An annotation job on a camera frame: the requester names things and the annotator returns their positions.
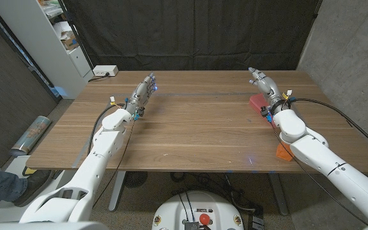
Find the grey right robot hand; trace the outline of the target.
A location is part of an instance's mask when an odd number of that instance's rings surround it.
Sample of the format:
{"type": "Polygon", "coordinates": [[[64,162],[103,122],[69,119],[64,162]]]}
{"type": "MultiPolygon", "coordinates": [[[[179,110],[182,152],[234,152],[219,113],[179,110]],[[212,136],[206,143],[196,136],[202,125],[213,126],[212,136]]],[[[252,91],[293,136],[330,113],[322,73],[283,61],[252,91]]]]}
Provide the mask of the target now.
{"type": "Polygon", "coordinates": [[[286,102],[286,99],[281,95],[280,90],[271,77],[266,76],[261,70],[253,67],[249,67],[248,71],[252,76],[249,82],[256,85],[263,94],[264,99],[269,105],[268,110],[272,115],[276,115],[276,113],[282,110],[290,109],[289,103],[286,102]]]}

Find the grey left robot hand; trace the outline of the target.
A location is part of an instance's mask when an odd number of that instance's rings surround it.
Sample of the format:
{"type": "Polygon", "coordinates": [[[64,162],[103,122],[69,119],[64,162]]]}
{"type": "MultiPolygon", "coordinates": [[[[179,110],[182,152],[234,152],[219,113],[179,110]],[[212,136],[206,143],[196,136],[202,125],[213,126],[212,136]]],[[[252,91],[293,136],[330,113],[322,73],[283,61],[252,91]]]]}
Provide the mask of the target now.
{"type": "Polygon", "coordinates": [[[139,83],[132,93],[132,96],[126,101],[125,110],[128,111],[134,120],[144,116],[145,106],[151,95],[158,89],[156,77],[153,72],[139,83]]]}

